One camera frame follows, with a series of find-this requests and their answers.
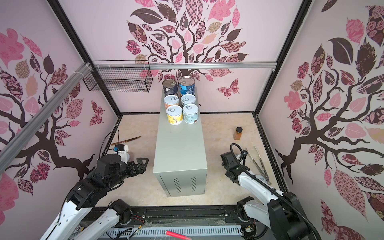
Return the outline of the patterned can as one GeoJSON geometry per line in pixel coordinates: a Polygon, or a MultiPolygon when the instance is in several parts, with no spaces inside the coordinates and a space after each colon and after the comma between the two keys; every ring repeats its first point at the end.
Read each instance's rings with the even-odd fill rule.
{"type": "Polygon", "coordinates": [[[192,94],[185,94],[181,97],[182,107],[196,103],[196,97],[192,94]]]}

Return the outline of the yellow label tin can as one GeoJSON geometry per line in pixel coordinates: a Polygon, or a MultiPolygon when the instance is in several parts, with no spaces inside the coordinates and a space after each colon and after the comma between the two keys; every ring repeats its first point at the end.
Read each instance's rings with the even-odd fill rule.
{"type": "Polygon", "coordinates": [[[168,122],[171,125],[179,125],[183,121],[183,109],[178,105],[169,106],[166,110],[168,122]]]}

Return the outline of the orange label can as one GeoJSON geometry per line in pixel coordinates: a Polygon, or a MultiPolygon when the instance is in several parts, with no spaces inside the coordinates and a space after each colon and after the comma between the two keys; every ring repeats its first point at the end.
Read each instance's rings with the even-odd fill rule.
{"type": "Polygon", "coordinates": [[[167,95],[164,97],[164,104],[165,104],[165,109],[167,109],[170,106],[175,106],[175,105],[179,106],[180,105],[179,97],[176,95],[167,95]]]}

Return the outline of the blue label tin can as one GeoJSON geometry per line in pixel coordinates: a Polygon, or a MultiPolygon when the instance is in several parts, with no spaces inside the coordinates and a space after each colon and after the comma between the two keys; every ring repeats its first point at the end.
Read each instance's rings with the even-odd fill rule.
{"type": "Polygon", "coordinates": [[[179,92],[181,96],[195,95],[195,79],[191,76],[184,76],[179,79],[179,92]]]}

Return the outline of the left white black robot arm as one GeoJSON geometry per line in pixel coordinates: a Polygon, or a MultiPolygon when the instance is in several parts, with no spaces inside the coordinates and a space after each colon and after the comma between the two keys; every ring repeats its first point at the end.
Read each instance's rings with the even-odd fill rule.
{"type": "MultiPolygon", "coordinates": [[[[98,201],[108,192],[121,186],[126,178],[143,174],[149,159],[123,162],[122,157],[108,154],[98,159],[97,167],[85,179],[77,182],[66,196],[60,213],[41,237],[43,240],[69,240],[75,229],[98,201]]],[[[131,220],[143,222],[135,216],[131,206],[119,199],[106,207],[102,215],[75,236],[76,240],[96,240],[117,224],[126,225],[131,220]]]]}

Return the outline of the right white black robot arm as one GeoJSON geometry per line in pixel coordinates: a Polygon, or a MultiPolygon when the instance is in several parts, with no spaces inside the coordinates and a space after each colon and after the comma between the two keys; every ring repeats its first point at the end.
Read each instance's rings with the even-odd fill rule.
{"type": "Polygon", "coordinates": [[[236,157],[231,152],[221,155],[227,178],[253,195],[238,202],[240,219],[260,222],[277,240],[320,240],[297,196],[270,188],[263,177],[240,163],[243,158],[243,153],[236,157]]]}

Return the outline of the white can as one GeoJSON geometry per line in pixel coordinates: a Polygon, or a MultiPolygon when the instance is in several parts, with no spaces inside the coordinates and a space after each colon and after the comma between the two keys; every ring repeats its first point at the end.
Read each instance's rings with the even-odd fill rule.
{"type": "Polygon", "coordinates": [[[199,108],[195,104],[188,104],[183,107],[184,121],[187,124],[194,124],[199,118],[199,108]]]}

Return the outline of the dark label tin can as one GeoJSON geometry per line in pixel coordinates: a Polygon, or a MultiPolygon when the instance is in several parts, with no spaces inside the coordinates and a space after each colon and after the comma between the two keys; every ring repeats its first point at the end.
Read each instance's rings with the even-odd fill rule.
{"type": "Polygon", "coordinates": [[[178,95],[178,84],[176,80],[173,80],[173,79],[164,80],[162,85],[163,85],[165,96],[178,95]]]}

